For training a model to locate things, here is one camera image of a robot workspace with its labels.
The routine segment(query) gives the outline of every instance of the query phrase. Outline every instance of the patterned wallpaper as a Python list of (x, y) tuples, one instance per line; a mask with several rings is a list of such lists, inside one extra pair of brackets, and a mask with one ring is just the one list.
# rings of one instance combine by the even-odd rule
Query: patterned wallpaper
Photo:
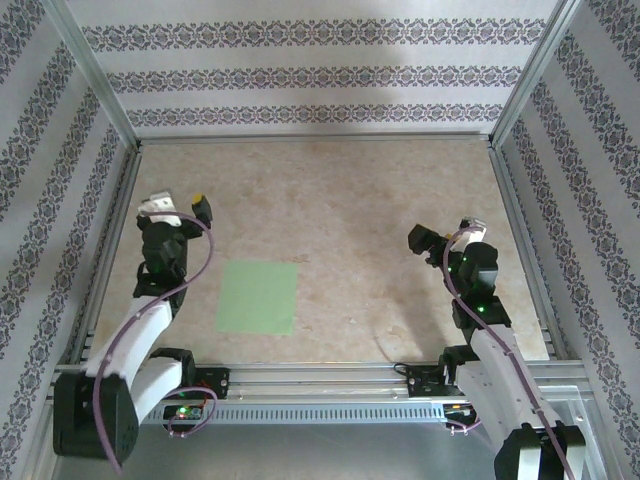
[(21, 478), (125, 148), (38, 1), (0, 4), (0, 479)]
[(489, 133), (555, 0), (69, 0), (141, 137)]
[(502, 146), (624, 478), (640, 478), (639, 54), (639, 0), (584, 2)]

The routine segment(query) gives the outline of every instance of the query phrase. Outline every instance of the striped wallpaper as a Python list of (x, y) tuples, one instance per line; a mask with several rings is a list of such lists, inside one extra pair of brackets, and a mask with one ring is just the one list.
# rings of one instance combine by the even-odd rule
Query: striped wallpaper
[(38, 1), (0, 3), (0, 479), (21, 478), (125, 148)]
[(640, 0), (588, 0), (502, 146), (565, 341), (640, 478)]
[(489, 133), (555, 0), (70, 0), (140, 137)]

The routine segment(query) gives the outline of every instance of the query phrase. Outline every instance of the robotic arm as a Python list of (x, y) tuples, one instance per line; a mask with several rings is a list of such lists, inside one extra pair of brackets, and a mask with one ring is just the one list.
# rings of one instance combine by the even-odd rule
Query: robotic arm
[[(197, 220), (211, 228), (212, 214), (206, 197), (197, 195), (192, 209)], [(138, 209), (144, 261), (138, 267), (137, 285), (126, 319), (158, 297), (184, 285), (187, 273), (187, 244), (202, 236), (202, 228), (176, 215), (168, 192), (152, 195)], [(153, 216), (142, 215), (153, 212)], [(158, 336), (171, 324), (180, 309), (186, 288), (170, 295), (137, 318), (126, 335), (125, 321), (79, 373), (63, 373), (54, 389), (53, 445), (58, 455), (106, 458), (92, 408), (93, 386), (103, 360), (108, 365), (100, 385), (100, 411), (109, 444), (119, 463), (135, 445), (138, 428), (151, 409), (179, 386), (192, 385), (195, 362), (188, 350), (162, 348), (140, 366)], [(115, 349), (109, 347), (122, 337)]]
[(453, 239), (421, 225), (409, 234), (409, 248), (428, 252), (426, 262), (442, 270), (454, 295), (453, 320), (467, 341), (445, 349), (432, 381), (457, 385), (473, 405), (498, 451), (497, 480), (579, 480), (584, 437), (562, 424), (524, 365), (511, 320), (494, 295), (498, 251), (482, 242), (486, 225), (465, 218), (460, 229)]

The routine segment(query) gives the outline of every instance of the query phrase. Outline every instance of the cable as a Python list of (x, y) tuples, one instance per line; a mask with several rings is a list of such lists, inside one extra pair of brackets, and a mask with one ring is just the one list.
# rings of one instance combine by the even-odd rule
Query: cable
[(444, 255), (442, 257), (442, 273), (444, 275), (445, 281), (447, 282), (447, 288), (449, 289), (449, 292), (451, 293), (451, 295), (453, 295), (453, 298), (455, 299), (455, 301), (458, 302), (458, 305), (460, 305), (460, 307), (465, 312), (467, 312), (469, 316), (473, 318), (476, 321), (476, 323), (478, 323), (478, 325), (480, 325), (484, 330), (487, 331), (487, 333), (491, 336), (491, 338), (493, 338), (496, 341), (496, 343), (500, 346), (504, 354), (507, 357), (509, 357), (509, 359), (511, 360), (511, 363), (513, 364), (513, 368), (515, 369), (516, 374), (518, 375), (520, 383), (522, 384), (527, 394), (527, 397), (529, 398), (529, 401), (533, 406), (533, 410), (538, 415), (538, 418), (540, 418), (540, 422), (544, 426), (544, 429), (546, 430), (547, 435), (549, 435), (551, 444), (553, 445), (553, 448), (556, 451), (558, 458), (560, 459), (560, 463), (562, 463), (562, 467), (567, 473), (567, 477), (569, 477), (569, 480), (576, 480), (576, 477), (573, 475), (573, 471), (571, 470), (571, 466), (569, 465), (569, 461), (567, 460), (567, 456), (562, 451), (560, 442), (558, 442), (558, 437), (556, 437), (556, 434), (553, 432), (551, 425), (549, 424), (549, 420), (547, 420), (547, 417), (542, 411), (542, 408), (538, 403), (538, 399), (533, 393), (533, 389), (529, 384), (529, 381), (527, 380), (527, 377), (524, 374), (523, 367), (522, 365), (520, 365), (520, 362), (518, 361), (518, 358), (515, 356), (515, 353), (513, 352), (513, 350), (511, 350), (509, 345), (507, 345), (507, 343), (502, 338), (500, 338), (500, 335), (498, 335), (489, 325), (487, 325), (487, 323), (484, 320), (482, 320), (482, 318), (480, 318), (480, 316), (476, 314), (476, 312), (474, 312), (466, 303), (464, 303), (464, 301), (459, 297), (458, 291), (456, 290), (456, 287), (453, 284), (453, 280), (451, 279), (451, 274), (449, 273), (449, 252), (451, 251), (451, 247), (453, 246), (457, 237), (459, 237), (461, 234), (466, 232), (475, 232), (478, 230), (480, 230), (478, 227), (461, 228), (456, 233), (454, 233), (452, 237), (449, 239), (449, 241), (447, 242), (447, 245), (444, 249)]
[(471, 430), (474, 430), (474, 429), (478, 428), (480, 425), (482, 425), (482, 420), (477, 419), (471, 425), (466, 425), (466, 424), (464, 424), (462, 422), (458, 422), (457, 420), (451, 420), (450, 418), (447, 418), (447, 422), (446, 423), (450, 423), (451, 425), (455, 425), (456, 427), (459, 427), (459, 430), (456, 430), (453, 427), (451, 427), (451, 430), (449, 430), (445, 425), (444, 428), (451, 432), (451, 436), (455, 435), (456, 433), (464, 433), (465, 435), (468, 435), (468, 433)]
[[(207, 415), (207, 418), (205, 418), (203, 421), (201, 421), (200, 423), (198, 423), (196, 426), (194, 426), (193, 428), (190, 428), (189, 430), (187, 430), (186, 432), (175, 432), (171, 427), (173, 425), (174, 420), (176, 420), (178, 418), (178, 415), (174, 415), (173, 417), (171, 417), (171, 419), (169, 420), (169, 424), (167, 425), (167, 430), (169, 431), (169, 436), (173, 437), (176, 433), (178, 434), (178, 436), (180, 438), (187, 438), (189, 435), (193, 435), (194, 433), (196, 433), (198, 430), (200, 430), (202, 427), (204, 427), (207, 423), (209, 423), (209, 420), (211, 420), (213, 418), (213, 413), (216, 411), (216, 406), (218, 405), (218, 396), (216, 395), (216, 392), (214, 392), (213, 390), (211, 390), (210, 388), (207, 387), (184, 387), (184, 388), (176, 388), (175, 390), (169, 392), (167, 394), (166, 397), (170, 397), (172, 395), (178, 395), (179, 393), (188, 393), (188, 392), (204, 392), (207, 393), (209, 395), (211, 395), (211, 398), (213, 398), (213, 406), (211, 407), (211, 412), (209, 412), (209, 415)], [(204, 405), (206, 405), (207, 401), (205, 398), (202, 408), (202, 411), (204, 412)]]
[(95, 416), (96, 421), (96, 430), (98, 431), (98, 437), (100, 438), (100, 443), (102, 444), (102, 448), (104, 448), (104, 452), (107, 455), (107, 459), (109, 463), (115, 470), (116, 474), (122, 475), (122, 466), (118, 462), (116, 458), (116, 454), (113, 451), (113, 447), (109, 443), (109, 436), (107, 434), (107, 429), (104, 425), (104, 419), (102, 418), (102, 409), (100, 408), (100, 386), (102, 385), (102, 378), (104, 377), (104, 371), (106, 370), (109, 363), (113, 359), (113, 352), (116, 347), (120, 343), (120, 341), (124, 338), (127, 331), (150, 309), (158, 305), (160, 302), (163, 302), (167, 298), (175, 295), (176, 293), (184, 290), (191, 284), (196, 278), (198, 278), (202, 273), (206, 270), (206, 268), (211, 263), (211, 259), (213, 258), (213, 250), (214, 250), (214, 241), (213, 235), (211, 231), (207, 228), (207, 226), (191, 215), (187, 215), (179, 212), (140, 212), (141, 215), (147, 217), (155, 217), (155, 216), (174, 216), (178, 217), (182, 220), (190, 220), (199, 226), (203, 232), (207, 234), (207, 238), (209, 239), (209, 254), (207, 255), (207, 259), (204, 262), (204, 265), (198, 270), (198, 272), (191, 277), (189, 280), (186, 280), (182, 285), (177, 286), (176, 288), (169, 290), (168, 292), (163, 293), (157, 298), (154, 298), (149, 303), (147, 303), (144, 307), (138, 310), (129, 320), (126, 321), (122, 329), (116, 334), (113, 338), (113, 341), (107, 348), (104, 358), (100, 362), (100, 367), (98, 368), (98, 373), (96, 374), (96, 379), (93, 384), (93, 394), (92, 394), (92, 406), (93, 406), (93, 414)]
[[(398, 367), (404, 368), (404, 371), (398, 370)], [(409, 378), (410, 376), (421, 377), (424, 373), (426, 373), (425, 370), (426, 370), (425, 367), (416, 368), (402, 362), (396, 362), (393, 365), (393, 371), (396, 372), (398, 375), (402, 375), (405, 378)], [(433, 367), (431, 367), (430, 370), (436, 371), (438, 370), (438, 366), (434, 365)]]

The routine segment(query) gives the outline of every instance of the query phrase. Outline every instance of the speckled tile surface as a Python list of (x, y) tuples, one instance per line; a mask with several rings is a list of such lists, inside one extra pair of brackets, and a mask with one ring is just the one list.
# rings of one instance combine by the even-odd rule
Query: speckled tile surface
[[(93, 348), (126, 313), (142, 256), (139, 202), (170, 187), (181, 211), (207, 195), (216, 255), (189, 288), (158, 346), (189, 348), (197, 362), (436, 360), (464, 343), (441, 274), (414, 256), (421, 223), (442, 234), (484, 219), (498, 248), (498, 295), (525, 358), (546, 358), (498, 186), (482, 141), (341, 141), (156, 145), (144, 150)], [(190, 243), (189, 271), (206, 255)], [(299, 264), (292, 336), (215, 331), (229, 259)]]

